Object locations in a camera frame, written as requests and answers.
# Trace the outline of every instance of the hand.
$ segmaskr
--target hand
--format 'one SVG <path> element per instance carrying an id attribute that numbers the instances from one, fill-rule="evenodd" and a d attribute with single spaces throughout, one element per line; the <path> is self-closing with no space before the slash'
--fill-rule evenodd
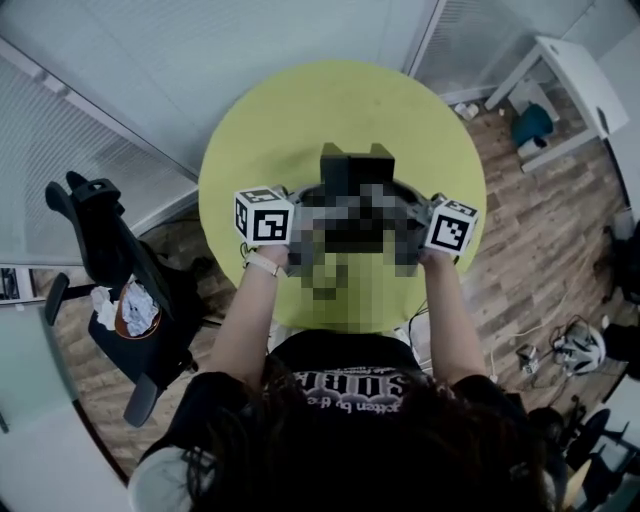
<path id="1" fill-rule="evenodd" d="M 425 247 L 418 252 L 418 263 L 425 268 L 431 265 L 443 265 L 452 262 L 451 255 L 437 249 Z"/>
<path id="2" fill-rule="evenodd" d="M 258 248 L 257 253 L 282 268 L 286 268 L 289 263 L 289 248 L 286 245 L 263 245 Z"/>

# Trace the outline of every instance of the white desk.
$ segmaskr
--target white desk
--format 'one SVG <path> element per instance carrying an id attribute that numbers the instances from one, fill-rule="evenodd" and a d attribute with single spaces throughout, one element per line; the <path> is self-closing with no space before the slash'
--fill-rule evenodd
<path id="1" fill-rule="evenodd" d="M 536 37 L 536 44 L 509 77 L 485 103 L 494 108 L 537 62 L 543 59 L 556 74 L 587 125 L 586 130 L 527 161 L 523 172 L 530 172 L 595 137 L 607 139 L 623 127 L 629 117 L 607 77 L 583 46 L 549 37 Z"/>

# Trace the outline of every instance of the round table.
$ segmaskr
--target round table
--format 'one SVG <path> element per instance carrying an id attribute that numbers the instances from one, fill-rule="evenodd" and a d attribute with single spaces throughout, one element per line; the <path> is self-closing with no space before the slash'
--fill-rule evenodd
<path id="1" fill-rule="evenodd" d="M 202 164 L 200 220 L 222 270 L 238 285 L 240 236 L 233 193 L 259 185 L 289 191 L 320 182 L 325 142 L 345 152 L 368 152 L 379 142 L 395 157 L 394 178 L 425 197 L 442 192 L 480 212 L 458 262 L 471 263 L 484 227 L 486 192 L 478 153 L 447 105 L 415 80 L 354 61 L 318 61 L 269 77 L 240 98 L 216 128 Z M 383 332 L 409 319 L 425 300 L 424 275 L 396 276 L 392 254 L 327 254 L 313 286 L 336 283 L 336 262 L 348 285 L 333 300 L 314 300 L 297 277 L 282 278 L 275 319 L 289 327 Z"/>

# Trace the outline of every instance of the floor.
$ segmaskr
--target floor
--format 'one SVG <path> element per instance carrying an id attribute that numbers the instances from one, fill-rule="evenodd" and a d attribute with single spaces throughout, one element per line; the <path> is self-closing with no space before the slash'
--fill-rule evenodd
<path id="1" fill-rule="evenodd" d="M 581 129 L 570 100 L 561 92 L 552 99 L 563 121 L 557 138 Z M 463 290 L 480 333 L 487 365 L 507 391 L 521 393 L 528 408 L 552 403 L 561 413 L 578 394 L 596 405 L 611 388 L 623 364 L 607 361 L 599 373 L 567 380 L 552 357 L 545 357 L 535 379 L 520 371 L 515 350 L 525 343 L 548 349 L 556 326 L 581 315 L 593 325 L 607 313 L 623 324 L 637 321 L 633 306 L 618 292 L 603 306 L 608 275 L 594 276 L 592 263 L 606 252 L 603 226 L 624 209 L 621 186 L 613 164 L 599 141 L 574 156 L 566 156 L 525 175 L 509 138 L 511 112 L 504 117 L 481 111 L 467 129 L 478 148 L 487 184 L 487 219 L 479 252 L 463 277 Z M 143 239 L 170 261 L 186 268 L 196 256 L 213 257 L 197 222 L 197 212 L 183 221 L 158 227 Z M 46 292 L 55 273 L 37 271 L 38 287 Z M 86 280 L 70 271 L 72 284 Z M 210 319 L 224 318 L 234 287 L 217 265 L 199 283 Z M 166 430 L 190 376 L 181 377 L 160 398 L 152 418 L 141 429 L 127 426 L 122 413 L 133 384 L 97 349 L 86 332 L 91 305 L 80 299 L 63 305 L 55 326 L 63 357 L 76 383 L 79 398 L 99 435 L 126 473 L 140 455 Z M 412 327 L 419 350 L 426 347 L 420 318 Z M 516 333 L 534 329 L 528 335 Z M 202 360 L 215 339 L 216 328 L 204 328 L 192 350 Z"/>

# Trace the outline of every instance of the office chair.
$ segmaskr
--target office chair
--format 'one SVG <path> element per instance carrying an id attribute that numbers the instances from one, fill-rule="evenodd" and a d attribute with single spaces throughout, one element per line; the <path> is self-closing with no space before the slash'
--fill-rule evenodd
<path id="1" fill-rule="evenodd" d="M 149 336 L 130 340 L 98 323 L 93 312 L 89 334 L 111 361 L 136 387 L 124 419 L 140 427 L 149 418 L 163 391 L 185 370 L 197 371 L 191 344 L 207 308 L 198 296 L 193 272 L 163 265 L 151 248 L 137 240 L 121 219 L 120 191 L 107 179 L 87 181 L 75 172 L 66 176 L 71 194 L 55 182 L 47 185 L 45 198 L 53 211 L 73 225 L 84 268 L 95 284 L 69 287 L 69 278 L 55 278 L 45 306 L 45 318 L 53 325 L 63 301 L 84 297 L 96 286 L 111 288 L 118 300 L 131 274 L 162 308 L 160 322 Z"/>
<path id="2" fill-rule="evenodd" d="M 609 292 L 602 298 L 602 303 L 609 302 L 616 288 L 620 287 L 625 300 L 640 304 L 640 223 L 628 240 L 616 239 L 609 226 L 604 228 L 604 233 L 611 237 L 611 249 L 608 255 L 594 263 L 593 269 L 597 272 L 611 267 L 613 276 Z"/>

